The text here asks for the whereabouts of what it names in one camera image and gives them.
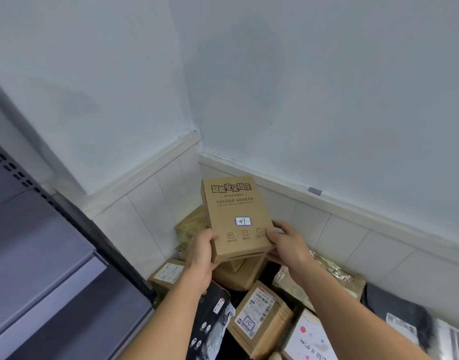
forearm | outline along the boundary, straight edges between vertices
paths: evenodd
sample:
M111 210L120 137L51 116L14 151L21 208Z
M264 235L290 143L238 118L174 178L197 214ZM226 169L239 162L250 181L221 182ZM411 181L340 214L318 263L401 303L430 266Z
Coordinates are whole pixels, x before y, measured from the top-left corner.
M300 277L339 360L429 359L419 347L349 295L315 262L305 265Z
M120 359L185 359L201 297L199 288L194 276L185 270Z

white box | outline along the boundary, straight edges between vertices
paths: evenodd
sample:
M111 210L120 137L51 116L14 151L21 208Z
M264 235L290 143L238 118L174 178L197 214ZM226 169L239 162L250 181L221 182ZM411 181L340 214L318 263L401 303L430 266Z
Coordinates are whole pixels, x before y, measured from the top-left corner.
M287 360L338 360L321 321L305 309L282 348Z

black package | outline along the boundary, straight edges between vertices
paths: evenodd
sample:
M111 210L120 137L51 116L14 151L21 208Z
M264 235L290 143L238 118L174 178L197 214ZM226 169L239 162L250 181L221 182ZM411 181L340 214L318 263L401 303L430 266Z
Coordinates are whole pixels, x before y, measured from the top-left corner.
M385 322L396 321L397 326L406 327L411 333L414 330L412 327L416 327L419 345L428 350L433 335L433 319L424 307L370 283L366 285L361 303Z
M224 315L230 299L227 290L215 281L211 281L208 289L201 296L196 309L186 360L204 359L206 357L202 353L203 348L206 348L206 341L211 329Z

person's right hand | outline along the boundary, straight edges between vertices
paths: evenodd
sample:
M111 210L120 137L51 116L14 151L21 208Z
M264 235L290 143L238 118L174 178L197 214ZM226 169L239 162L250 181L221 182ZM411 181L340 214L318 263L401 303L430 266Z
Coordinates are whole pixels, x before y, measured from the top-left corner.
M312 264L313 256L306 246L301 234L284 221L273 220L273 226L282 229L284 233L274 229L266 229L268 239L276 244L276 250L266 254L269 260L287 266L291 278L301 287L302 271L305 266Z

black box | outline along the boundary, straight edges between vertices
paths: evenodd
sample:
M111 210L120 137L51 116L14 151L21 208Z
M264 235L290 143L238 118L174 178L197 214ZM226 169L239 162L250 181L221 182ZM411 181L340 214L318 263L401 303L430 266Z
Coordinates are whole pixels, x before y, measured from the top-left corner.
M231 296L227 290L212 280L198 303L186 360L205 358L201 352L202 348L206 348L208 336L218 319L225 313L230 300Z

